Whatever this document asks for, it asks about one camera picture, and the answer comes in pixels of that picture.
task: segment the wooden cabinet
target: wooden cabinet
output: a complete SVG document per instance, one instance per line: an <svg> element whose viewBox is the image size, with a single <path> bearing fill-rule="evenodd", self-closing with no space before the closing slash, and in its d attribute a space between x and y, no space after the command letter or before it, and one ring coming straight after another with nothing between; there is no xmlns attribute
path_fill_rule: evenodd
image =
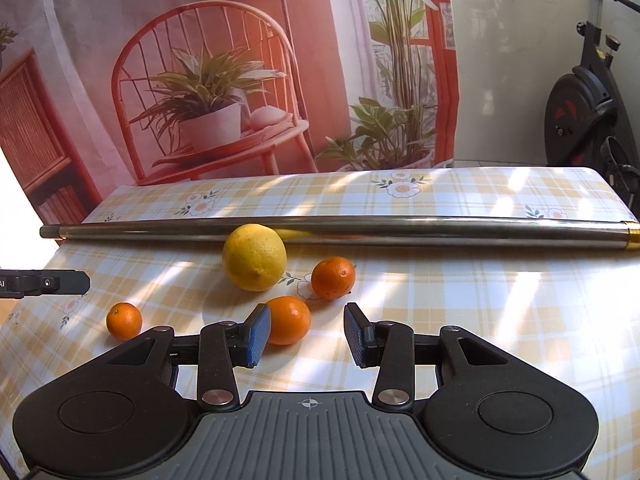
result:
<svg viewBox="0 0 640 480"><path fill-rule="evenodd" d="M44 224L79 223L100 203L33 50L0 74L0 149Z"/></svg>

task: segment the orange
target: orange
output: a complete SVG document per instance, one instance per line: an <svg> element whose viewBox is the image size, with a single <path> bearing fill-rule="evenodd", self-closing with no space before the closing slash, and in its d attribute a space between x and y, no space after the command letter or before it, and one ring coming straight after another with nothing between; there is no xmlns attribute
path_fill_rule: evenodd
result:
<svg viewBox="0 0 640 480"><path fill-rule="evenodd" d="M128 341L140 333L142 314L130 303L116 303L107 314L107 330L120 341Z"/></svg>
<svg viewBox="0 0 640 480"><path fill-rule="evenodd" d="M300 341L311 326L311 312L300 298L281 296L267 301L271 311L269 343L291 345Z"/></svg>
<svg viewBox="0 0 640 480"><path fill-rule="evenodd" d="M346 258L331 256L311 273L311 288L324 300L337 300L348 294L356 282L356 269Z"/></svg>

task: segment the white plant pot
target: white plant pot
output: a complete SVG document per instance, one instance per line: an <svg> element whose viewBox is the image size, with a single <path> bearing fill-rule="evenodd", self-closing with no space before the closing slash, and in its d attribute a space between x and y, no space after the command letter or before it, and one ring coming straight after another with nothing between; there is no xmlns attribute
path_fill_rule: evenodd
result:
<svg viewBox="0 0 640 480"><path fill-rule="evenodd" d="M180 123L180 134L197 152L240 140L242 107L233 103L216 112Z"/></svg>

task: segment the flower print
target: flower print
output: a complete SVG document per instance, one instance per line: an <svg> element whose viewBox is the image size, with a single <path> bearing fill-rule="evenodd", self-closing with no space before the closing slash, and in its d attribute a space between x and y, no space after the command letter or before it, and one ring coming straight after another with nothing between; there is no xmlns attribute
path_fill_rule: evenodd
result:
<svg viewBox="0 0 640 480"><path fill-rule="evenodd" d="M408 198L420 193L420 187L414 182L400 181L389 184L386 192L396 198Z"/></svg>
<svg viewBox="0 0 640 480"><path fill-rule="evenodd" d="M219 189L208 191L205 194L191 193L189 197L184 201L184 205L174 212L174 215L187 215L200 216L207 212L216 203L216 195L220 192Z"/></svg>
<svg viewBox="0 0 640 480"><path fill-rule="evenodd" d="M301 298L307 301L317 301L320 299L320 296L311 288L311 272L305 274L302 278L296 278L289 272L285 272L278 283L286 283L286 285L296 283L296 292Z"/></svg>
<svg viewBox="0 0 640 480"><path fill-rule="evenodd" d="M567 214L562 211L562 209L558 209L557 207L552 207L549 211L546 212L547 218L553 218L557 220L565 220L567 218Z"/></svg>
<svg viewBox="0 0 640 480"><path fill-rule="evenodd" d="M115 215L114 213L109 213L107 218L104 219L105 222L119 222L122 218L122 215Z"/></svg>
<svg viewBox="0 0 640 480"><path fill-rule="evenodd" d="M301 298L305 298L307 301L317 301L320 299L320 296L311 288L311 272L305 274L305 277L296 283L296 292Z"/></svg>
<svg viewBox="0 0 640 480"><path fill-rule="evenodd" d="M540 212L540 209L533 209L530 205L525 206L525 213L529 218L544 218L545 214Z"/></svg>
<svg viewBox="0 0 640 480"><path fill-rule="evenodd" d="M24 462L24 458L22 457L22 453L20 451L16 451L14 455L14 468L15 472L18 473L20 478L23 478L29 472L26 463Z"/></svg>
<svg viewBox="0 0 640 480"><path fill-rule="evenodd" d="M191 193L191 195L188 197L187 200L185 200L185 202L187 204L193 204L193 203L196 203L198 200L202 200L202 193Z"/></svg>
<svg viewBox="0 0 640 480"><path fill-rule="evenodd" d="M391 174L391 178L394 180L409 180L411 179L411 173L409 171L394 171Z"/></svg>
<svg viewBox="0 0 640 480"><path fill-rule="evenodd" d="M73 298L72 300L69 300L65 303L65 306L62 308L62 311L67 315L73 314L76 308L78 307L79 303L80 303L79 298Z"/></svg>
<svg viewBox="0 0 640 480"><path fill-rule="evenodd" d="M189 208L189 214L191 216L200 216L203 213L206 213L209 209L213 207L216 203L215 200L198 200L191 204Z"/></svg>
<svg viewBox="0 0 640 480"><path fill-rule="evenodd" d="M12 312L7 316L7 322L11 322L13 326L18 326L18 320L22 315L22 310L20 308L16 308L12 310Z"/></svg>

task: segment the table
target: table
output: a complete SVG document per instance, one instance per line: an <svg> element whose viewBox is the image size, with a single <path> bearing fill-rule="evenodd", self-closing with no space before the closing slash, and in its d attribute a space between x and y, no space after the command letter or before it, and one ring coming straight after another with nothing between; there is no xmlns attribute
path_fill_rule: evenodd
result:
<svg viewBox="0 0 640 480"><path fill-rule="evenodd" d="M204 216L435 214L625 221L633 216L591 170L464 168L201 180L116 190L87 222ZM259 302L299 294L312 309L309 334L267 348L254 370L236 368L251 389L363 389L342 334L342 306L356 301L372 320L405 322L418 333L457 324L582 392L600 418L585 473L592 480L640 476L640 258L625 252L292 246L288 274L271 290L244 292L221 272L214 244L137 246L67 242L50 267L86 270L82 298L22 300L0 329L0 446L24 474L12 439L18 402L38 386L112 348L104 317L118 301L143 314L143 330L178 335L222 319L243 320ZM356 263L348 298L318 300L309 273L326 256ZM436 387L433 367L416 369L417 396ZM178 390L193 397L195 374Z"/></svg>

